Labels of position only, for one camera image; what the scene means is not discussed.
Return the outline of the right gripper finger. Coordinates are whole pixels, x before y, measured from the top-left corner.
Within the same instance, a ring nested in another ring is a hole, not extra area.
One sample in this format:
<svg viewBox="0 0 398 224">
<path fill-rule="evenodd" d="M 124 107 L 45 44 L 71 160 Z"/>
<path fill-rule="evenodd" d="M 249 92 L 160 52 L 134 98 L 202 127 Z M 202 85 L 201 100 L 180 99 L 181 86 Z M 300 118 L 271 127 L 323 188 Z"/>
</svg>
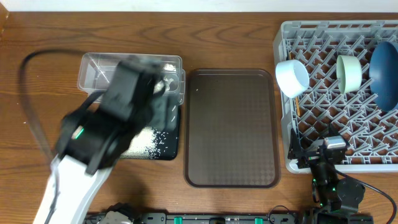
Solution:
<svg viewBox="0 0 398 224">
<path fill-rule="evenodd" d="M 288 157 L 301 157 L 302 153 L 303 151 L 300 145 L 299 138 L 297 137 L 295 130 L 292 128 L 290 130 L 290 145 Z"/>
<path fill-rule="evenodd" d="M 328 124 L 328 137 L 340 136 L 338 130 L 333 126 L 332 123 Z"/>
</svg>

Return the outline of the white tissue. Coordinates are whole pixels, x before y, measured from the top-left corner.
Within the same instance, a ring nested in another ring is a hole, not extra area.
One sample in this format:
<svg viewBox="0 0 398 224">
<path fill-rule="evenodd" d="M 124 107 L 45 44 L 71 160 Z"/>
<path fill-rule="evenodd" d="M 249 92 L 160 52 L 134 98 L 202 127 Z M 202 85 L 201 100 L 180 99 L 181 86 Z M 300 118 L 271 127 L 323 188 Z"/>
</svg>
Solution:
<svg viewBox="0 0 398 224">
<path fill-rule="evenodd" d="M 164 78 L 162 81 L 158 82 L 155 87 L 155 92 L 164 91 L 174 91 L 176 89 L 175 80 L 173 78 Z"/>
</svg>

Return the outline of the mint green bowl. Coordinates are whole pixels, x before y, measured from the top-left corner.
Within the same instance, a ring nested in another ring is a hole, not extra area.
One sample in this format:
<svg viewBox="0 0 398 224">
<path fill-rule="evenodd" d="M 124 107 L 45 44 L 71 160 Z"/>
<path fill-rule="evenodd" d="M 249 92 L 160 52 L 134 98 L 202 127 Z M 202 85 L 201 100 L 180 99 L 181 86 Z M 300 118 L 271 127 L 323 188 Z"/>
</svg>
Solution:
<svg viewBox="0 0 398 224">
<path fill-rule="evenodd" d="M 362 69 L 358 58 L 339 55 L 336 61 L 336 77 L 341 94 L 358 91 L 362 82 Z"/>
</svg>

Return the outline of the white bowl light blue rim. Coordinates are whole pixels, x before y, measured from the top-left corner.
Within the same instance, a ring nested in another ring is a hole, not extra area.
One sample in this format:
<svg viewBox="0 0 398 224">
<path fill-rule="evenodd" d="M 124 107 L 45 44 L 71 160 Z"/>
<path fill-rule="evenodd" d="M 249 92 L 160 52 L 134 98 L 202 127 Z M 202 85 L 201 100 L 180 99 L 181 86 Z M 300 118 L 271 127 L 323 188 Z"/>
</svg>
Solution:
<svg viewBox="0 0 398 224">
<path fill-rule="evenodd" d="M 307 69 L 299 60 L 279 62 L 275 76 L 280 90 L 289 98 L 295 98 L 309 88 Z"/>
</svg>

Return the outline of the dark blue plate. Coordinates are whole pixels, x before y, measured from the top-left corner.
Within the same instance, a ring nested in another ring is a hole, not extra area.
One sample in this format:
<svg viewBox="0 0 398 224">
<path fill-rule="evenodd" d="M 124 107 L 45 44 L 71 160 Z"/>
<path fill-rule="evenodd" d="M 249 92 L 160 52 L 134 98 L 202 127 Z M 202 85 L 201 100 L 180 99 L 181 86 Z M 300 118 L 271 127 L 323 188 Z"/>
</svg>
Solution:
<svg viewBox="0 0 398 224">
<path fill-rule="evenodd" d="M 397 43 L 381 42 L 375 48 L 369 68 L 373 80 L 371 92 L 374 100 L 383 111 L 397 109 Z"/>
</svg>

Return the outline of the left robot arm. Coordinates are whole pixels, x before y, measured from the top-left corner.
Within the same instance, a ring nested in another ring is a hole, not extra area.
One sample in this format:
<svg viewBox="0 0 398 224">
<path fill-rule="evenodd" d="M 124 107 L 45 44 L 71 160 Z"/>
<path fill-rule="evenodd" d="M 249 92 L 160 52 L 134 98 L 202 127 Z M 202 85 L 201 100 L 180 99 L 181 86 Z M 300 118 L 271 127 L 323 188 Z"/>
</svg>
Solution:
<svg viewBox="0 0 398 224">
<path fill-rule="evenodd" d="M 34 223 L 82 223 L 121 154 L 145 127 L 176 127 L 158 63 L 122 60 L 105 91 L 62 120 L 44 197 Z"/>
</svg>

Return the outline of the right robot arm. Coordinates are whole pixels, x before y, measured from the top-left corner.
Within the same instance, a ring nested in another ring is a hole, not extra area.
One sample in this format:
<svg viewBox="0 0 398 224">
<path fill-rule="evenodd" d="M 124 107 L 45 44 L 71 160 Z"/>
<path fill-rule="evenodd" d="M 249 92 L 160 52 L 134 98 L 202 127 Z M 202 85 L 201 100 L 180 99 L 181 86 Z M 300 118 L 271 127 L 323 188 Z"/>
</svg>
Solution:
<svg viewBox="0 0 398 224">
<path fill-rule="evenodd" d="M 312 198 L 318 207 L 304 211 L 300 223 L 349 223 L 358 212 L 365 188 L 347 177 L 338 178 L 335 165 L 341 162 L 349 142 L 333 126 L 328 136 L 303 149 L 294 129 L 290 131 L 288 158 L 296 160 L 299 169 L 309 168 L 312 174 Z"/>
</svg>

